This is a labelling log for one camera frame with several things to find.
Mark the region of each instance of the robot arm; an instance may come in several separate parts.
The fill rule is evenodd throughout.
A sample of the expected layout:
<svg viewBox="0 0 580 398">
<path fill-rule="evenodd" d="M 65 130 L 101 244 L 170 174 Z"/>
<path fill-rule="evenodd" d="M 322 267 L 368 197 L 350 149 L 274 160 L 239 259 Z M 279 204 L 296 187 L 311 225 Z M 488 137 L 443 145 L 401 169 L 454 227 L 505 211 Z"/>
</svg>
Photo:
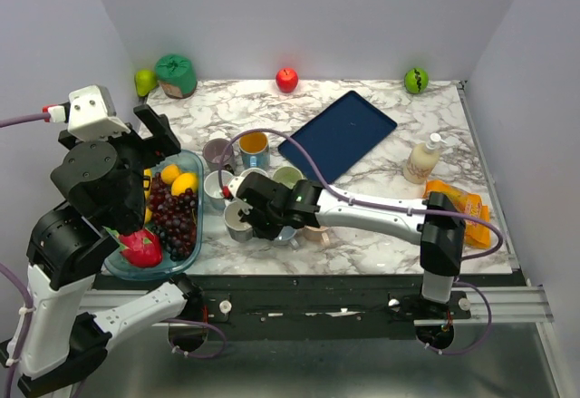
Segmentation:
<svg viewBox="0 0 580 398">
<path fill-rule="evenodd" d="M 143 298 L 98 315 L 77 315 L 82 296 L 118 248 L 104 227 L 130 234 L 143 226 L 143 170 L 180 151 L 165 116 L 149 106 L 134 112 L 152 136 L 142 139 L 117 117 L 106 89 L 72 92 L 70 101 L 47 108 L 68 122 L 59 142 L 69 151 L 51 174 L 65 202 L 40 218 L 27 256 L 34 313 L 20 360 L 16 337 L 0 345 L 5 365 L 18 363 L 18 385 L 42 396 L 92 373 L 117 343 L 148 325 L 196 308 L 200 291 L 177 278 Z"/>
<path fill-rule="evenodd" d="M 338 200 L 318 182 L 300 180 L 289 189 L 259 173 L 233 178 L 227 185 L 232 199 L 243 209 L 240 219 L 254 227 L 259 238 L 274 239 L 283 226 L 327 226 L 360 228 L 405 239 L 420 246 L 424 269 L 421 295 L 434 303 L 450 300 L 453 280 L 459 275 L 465 223 L 457 218 L 404 214 L 371 209 Z M 348 191 L 337 189 L 345 197 Z M 455 207 L 440 193 L 428 200 L 383 199 L 357 194 L 358 200 L 408 209 L 452 210 Z"/>
</svg>

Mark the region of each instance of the lotion bottle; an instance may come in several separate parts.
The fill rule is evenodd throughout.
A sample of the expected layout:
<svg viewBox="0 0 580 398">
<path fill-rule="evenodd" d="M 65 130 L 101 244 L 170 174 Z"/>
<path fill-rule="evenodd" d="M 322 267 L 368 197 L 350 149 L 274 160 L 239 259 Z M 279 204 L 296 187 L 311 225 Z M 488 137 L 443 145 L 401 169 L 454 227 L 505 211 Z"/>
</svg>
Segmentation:
<svg viewBox="0 0 580 398">
<path fill-rule="evenodd" d="M 412 183 L 424 183 L 441 156 L 439 147 L 443 140 L 438 133 L 432 133 L 427 142 L 417 144 L 402 169 L 405 179 Z"/>
</svg>

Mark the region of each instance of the marble countertop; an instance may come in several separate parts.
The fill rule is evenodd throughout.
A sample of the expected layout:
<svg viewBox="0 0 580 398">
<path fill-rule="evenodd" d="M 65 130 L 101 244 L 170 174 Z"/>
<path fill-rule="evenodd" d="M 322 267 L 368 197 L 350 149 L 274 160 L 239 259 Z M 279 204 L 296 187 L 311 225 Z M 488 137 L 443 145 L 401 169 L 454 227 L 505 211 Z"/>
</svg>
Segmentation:
<svg viewBox="0 0 580 398">
<path fill-rule="evenodd" d="M 201 154 L 213 138 L 231 138 L 257 127 L 293 132 L 350 90 L 357 91 L 399 123 L 398 128 L 334 184 L 351 192 L 393 199 L 414 199 L 423 187 L 409 183 L 401 167 L 412 147 L 433 132 L 448 146 L 432 173 L 454 186 L 479 194 L 491 207 L 488 186 L 454 83 L 429 83 L 420 95 L 408 94 L 399 81 L 301 81 L 292 94 L 282 94 L 273 80 L 202 81 L 193 96 L 174 100 L 158 88 L 148 103 L 166 114 L 183 149 Z M 140 133 L 147 135 L 141 126 Z M 277 152 L 281 142 L 270 136 L 270 174 L 288 165 Z M 237 173 L 242 163 L 237 152 Z M 315 274 L 418 274 L 419 247 L 401 239 L 354 228 L 333 228 L 332 244 L 297 238 L 298 250 L 276 247 L 264 239 L 239 244 L 232 240 L 221 214 L 204 208 L 203 244 L 188 274 L 315 275 Z M 464 254 L 473 252 L 466 248 Z M 495 255 L 462 265 L 462 273 L 510 273 L 505 246 Z"/>
</svg>

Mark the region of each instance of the bottle cap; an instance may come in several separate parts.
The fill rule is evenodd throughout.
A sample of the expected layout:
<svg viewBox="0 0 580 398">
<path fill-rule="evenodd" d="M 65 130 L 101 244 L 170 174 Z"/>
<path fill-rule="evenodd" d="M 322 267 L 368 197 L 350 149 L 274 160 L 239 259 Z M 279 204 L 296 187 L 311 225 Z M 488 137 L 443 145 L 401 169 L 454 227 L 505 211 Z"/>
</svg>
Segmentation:
<svg viewBox="0 0 580 398">
<path fill-rule="evenodd" d="M 429 150 L 436 150 L 440 147 L 441 143 L 445 142 L 438 133 L 432 133 L 429 136 L 429 141 L 426 143 L 426 147 Z"/>
</svg>

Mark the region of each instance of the lemon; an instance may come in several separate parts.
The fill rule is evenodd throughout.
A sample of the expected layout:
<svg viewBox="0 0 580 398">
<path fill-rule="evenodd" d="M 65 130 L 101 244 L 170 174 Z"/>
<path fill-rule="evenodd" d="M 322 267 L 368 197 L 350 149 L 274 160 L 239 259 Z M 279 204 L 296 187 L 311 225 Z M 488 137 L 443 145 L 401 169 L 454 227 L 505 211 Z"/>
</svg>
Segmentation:
<svg viewBox="0 0 580 398">
<path fill-rule="evenodd" d="M 166 184 L 171 185 L 180 174 L 181 170 L 179 167 L 175 164 L 171 164 L 164 168 L 161 172 L 161 180 L 163 180 L 163 182 Z"/>
<path fill-rule="evenodd" d="M 145 224 L 151 221 L 151 217 L 153 217 L 153 212 L 151 212 L 151 209 L 145 208 Z"/>
<path fill-rule="evenodd" d="M 198 190 L 198 175 L 196 173 L 183 173 L 171 184 L 171 194 L 178 196 L 191 188 L 193 192 Z"/>
<path fill-rule="evenodd" d="M 143 188 L 145 189 L 145 199 L 149 198 L 151 194 L 151 182 L 153 181 L 153 172 L 151 169 L 145 169 L 143 171 L 143 177 L 149 176 L 148 179 L 143 179 Z"/>
</svg>

